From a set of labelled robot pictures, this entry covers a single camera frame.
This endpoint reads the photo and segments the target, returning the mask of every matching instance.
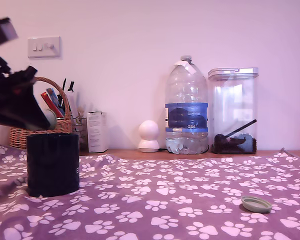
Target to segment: green lid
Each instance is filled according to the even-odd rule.
[[[270,202],[255,196],[243,196],[241,198],[243,206],[254,213],[269,213],[272,209]]]

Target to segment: wicker basket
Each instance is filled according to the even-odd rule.
[[[27,129],[21,129],[16,127],[10,128],[10,146],[18,149],[27,148],[27,136],[32,134],[47,134],[47,133],[71,133],[71,113],[68,103],[68,99],[62,88],[54,81],[45,77],[36,77],[37,81],[45,82],[54,86],[62,96],[65,106],[64,119],[57,119],[56,127],[54,130],[42,130],[42,131],[30,131]]]

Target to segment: red item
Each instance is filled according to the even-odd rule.
[[[45,101],[45,103],[48,105],[48,107],[55,113],[57,118],[63,118],[64,116],[60,112],[60,110],[54,105],[54,103],[49,98],[48,94],[46,92],[41,93],[41,97]]]

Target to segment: purple blanket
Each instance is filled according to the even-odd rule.
[[[284,151],[196,160],[82,156],[80,177],[71,194],[29,197],[26,153],[0,146],[0,240],[300,240],[300,158]],[[271,202],[271,213],[245,210],[242,196]]]

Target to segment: light switch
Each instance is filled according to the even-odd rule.
[[[60,37],[28,38],[28,58],[60,57]]]

